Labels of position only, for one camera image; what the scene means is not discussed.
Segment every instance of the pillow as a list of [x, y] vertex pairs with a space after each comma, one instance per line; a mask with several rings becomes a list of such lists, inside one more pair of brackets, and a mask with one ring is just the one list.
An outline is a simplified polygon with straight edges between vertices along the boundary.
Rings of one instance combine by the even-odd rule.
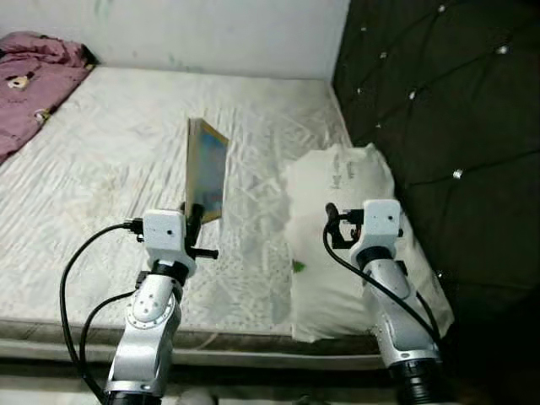
[[[335, 203], [342, 211], [362, 208], [366, 199], [394, 198], [394, 180], [386, 161], [373, 144], [365, 148], [334, 145], [309, 152], [290, 165], [285, 176], [290, 200], [285, 237], [294, 258], [293, 338], [314, 342], [367, 333], [372, 321], [362, 299], [362, 280], [328, 256], [322, 230], [327, 203]], [[450, 305], [404, 213], [401, 228], [397, 259], [405, 261], [411, 281], [445, 334], [454, 319]], [[347, 250], [336, 253], [348, 261]]]

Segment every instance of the white mattress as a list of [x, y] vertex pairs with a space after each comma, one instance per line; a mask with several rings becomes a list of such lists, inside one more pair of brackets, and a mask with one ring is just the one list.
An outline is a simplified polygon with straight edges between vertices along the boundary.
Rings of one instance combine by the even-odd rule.
[[[184, 196], [186, 122], [204, 117], [230, 143], [224, 218], [205, 225], [182, 326], [290, 334], [288, 202], [279, 173], [311, 149], [349, 144], [321, 81], [234, 78], [98, 67], [42, 131], [0, 166], [0, 320], [59, 322], [58, 284], [95, 231]], [[118, 230], [81, 256], [68, 280], [70, 321], [133, 288], [146, 268]], [[123, 305], [96, 324], [123, 325]]]

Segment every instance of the bed frame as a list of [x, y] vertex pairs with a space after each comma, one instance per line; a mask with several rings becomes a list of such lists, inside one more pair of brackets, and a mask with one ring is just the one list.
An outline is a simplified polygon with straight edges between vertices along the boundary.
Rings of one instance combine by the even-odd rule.
[[353, 0], [333, 86], [461, 323], [540, 281], [540, 24], [524, 2]]

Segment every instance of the pink blanket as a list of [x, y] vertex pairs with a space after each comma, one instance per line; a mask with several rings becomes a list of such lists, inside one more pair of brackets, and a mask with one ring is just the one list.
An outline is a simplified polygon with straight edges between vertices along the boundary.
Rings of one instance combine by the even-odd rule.
[[31, 140], [95, 62], [76, 42], [30, 32], [0, 40], [0, 164]]

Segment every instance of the book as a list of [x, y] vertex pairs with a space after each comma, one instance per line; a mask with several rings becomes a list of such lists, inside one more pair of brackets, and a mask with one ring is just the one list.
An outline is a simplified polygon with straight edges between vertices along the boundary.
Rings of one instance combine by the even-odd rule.
[[204, 206], [202, 223], [221, 217], [229, 139], [202, 118], [187, 125], [186, 216], [193, 204]]

